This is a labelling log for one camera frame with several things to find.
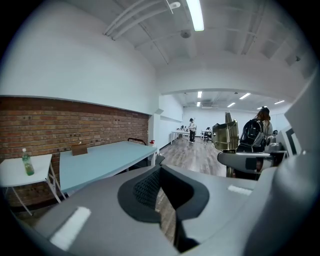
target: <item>brown box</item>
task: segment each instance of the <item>brown box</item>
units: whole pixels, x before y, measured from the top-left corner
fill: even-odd
[[[83,155],[88,153],[86,144],[71,146],[71,151],[73,156],[78,156],[78,155]]]

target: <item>standing person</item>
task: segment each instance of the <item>standing person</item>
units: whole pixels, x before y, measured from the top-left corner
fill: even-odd
[[[192,118],[190,118],[190,124],[189,124],[188,129],[190,130],[190,142],[194,143],[195,136],[196,136],[197,125],[196,125],[195,121]]]
[[[253,119],[262,121],[263,123],[263,131],[252,146],[253,152],[263,152],[265,150],[266,139],[273,133],[273,127],[270,122],[271,117],[269,113],[270,111],[267,107],[262,107],[259,113]]]

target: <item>white shirt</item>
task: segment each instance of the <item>white shirt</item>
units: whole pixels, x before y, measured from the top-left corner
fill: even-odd
[[[190,131],[195,132],[196,129],[197,129],[196,123],[195,123],[195,122],[190,122],[188,129],[189,129]]]
[[[263,123],[263,132],[260,134],[260,136],[257,138],[255,143],[253,144],[253,147],[259,147],[261,145],[262,140],[267,139],[273,133],[273,127],[271,122],[268,127],[267,127],[266,121],[263,121],[262,123]]]

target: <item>smoke detector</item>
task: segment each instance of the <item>smoke detector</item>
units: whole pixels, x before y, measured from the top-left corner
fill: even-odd
[[[191,31],[189,29],[181,30],[180,36],[182,38],[189,38],[189,37],[191,37]]]

